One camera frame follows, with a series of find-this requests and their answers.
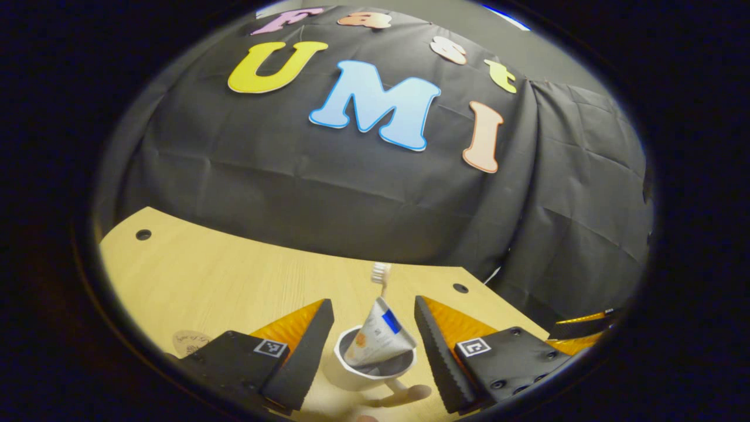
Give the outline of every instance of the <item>table surface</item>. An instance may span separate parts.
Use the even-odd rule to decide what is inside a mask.
[[[136,232],[151,231],[147,240]],[[309,303],[331,299],[334,323],[323,359],[346,329],[364,322],[380,286],[370,282],[373,261],[303,252],[214,231],[146,207],[114,227],[101,255],[120,301],[161,350],[175,354],[173,335],[194,330],[212,338],[224,331],[251,333]],[[453,289],[466,286],[468,293]],[[454,420],[440,399],[414,321],[414,299],[425,295],[493,328],[519,326],[540,339],[548,333],[461,267],[395,264],[386,299],[418,341],[416,365],[399,380],[426,384],[433,393],[418,402],[372,408],[366,402],[392,392],[386,386],[349,392],[330,384],[318,369],[300,421],[351,420],[369,414],[381,422]]]

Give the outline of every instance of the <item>white cup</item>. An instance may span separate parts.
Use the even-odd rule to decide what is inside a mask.
[[[343,359],[344,353],[347,352],[349,345],[352,344],[354,337],[361,327],[361,325],[358,325],[350,328],[338,337],[333,347],[333,353],[327,357],[326,362],[323,364],[323,374],[325,374],[325,377],[331,384],[349,391],[370,390],[371,388],[386,384],[387,381],[391,389],[394,389],[395,385],[401,386],[401,383],[395,382],[395,379],[402,376],[414,366],[417,361],[415,349],[392,357],[385,362],[378,363],[376,365],[376,373],[379,373],[379,375],[359,372]]]

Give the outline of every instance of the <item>letter u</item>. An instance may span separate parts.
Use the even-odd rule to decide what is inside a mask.
[[[325,50],[328,44],[317,41],[302,41],[294,44],[295,52],[284,66],[273,75],[258,76],[260,65],[276,50],[287,45],[283,42],[264,43],[252,46],[247,56],[229,76],[229,87],[233,91],[248,94],[269,92],[288,85],[297,77],[316,51]]]

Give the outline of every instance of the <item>letter m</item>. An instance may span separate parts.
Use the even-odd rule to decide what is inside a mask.
[[[345,128],[349,124],[345,110],[349,100],[354,100],[354,114],[361,132],[369,131],[394,110],[391,122],[380,128],[380,137],[412,151],[425,150],[427,141],[422,131],[430,103],[440,95],[440,88],[426,80],[410,77],[384,91],[374,65],[344,60],[337,66],[341,75],[323,107],[310,113],[312,123]]]

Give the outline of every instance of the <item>black cloth backdrop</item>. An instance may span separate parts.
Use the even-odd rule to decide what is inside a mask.
[[[392,16],[391,27],[340,26],[357,11]],[[424,20],[376,8],[326,7],[261,35],[275,17],[248,16],[173,60],[115,128],[94,204],[99,237],[151,206],[219,231],[312,252],[409,264],[461,266],[549,326],[623,303],[647,256],[653,209],[641,198],[645,160],[615,103],[583,89],[528,81],[512,63]],[[434,53],[436,35],[468,63]],[[278,71],[299,41],[320,41],[289,85],[233,92],[227,79],[255,44],[286,46],[260,66]],[[408,77],[435,83],[412,152],[351,121],[315,125],[341,60],[377,67],[386,89]],[[516,76],[498,87],[485,59]],[[495,109],[495,174],[462,159],[471,142],[470,101]]]

